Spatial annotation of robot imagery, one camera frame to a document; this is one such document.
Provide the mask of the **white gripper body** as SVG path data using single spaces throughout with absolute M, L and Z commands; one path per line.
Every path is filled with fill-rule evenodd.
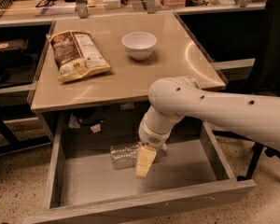
M 169 133 L 155 133 L 142 121 L 138 129 L 139 139 L 143 145 L 161 149 L 169 138 Z

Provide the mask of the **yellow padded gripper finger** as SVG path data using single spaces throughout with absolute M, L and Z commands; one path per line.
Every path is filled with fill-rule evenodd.
M 156 155 L 157 150 L 154 147 L 140 147 L 137 154 L 135 174 L 139 177 L 146 177 Z

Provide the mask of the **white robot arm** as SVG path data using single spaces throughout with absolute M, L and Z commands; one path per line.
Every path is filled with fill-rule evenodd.
M 146 146 L 160 149 L 180 120 L 193 117 L 255 142 L 244 180 L 264 147 L 267 156 L 280 159 L 280 97 L 204 91 L 193 77 L 167 77 L 150 86 L 148 100 L 138 130 Z

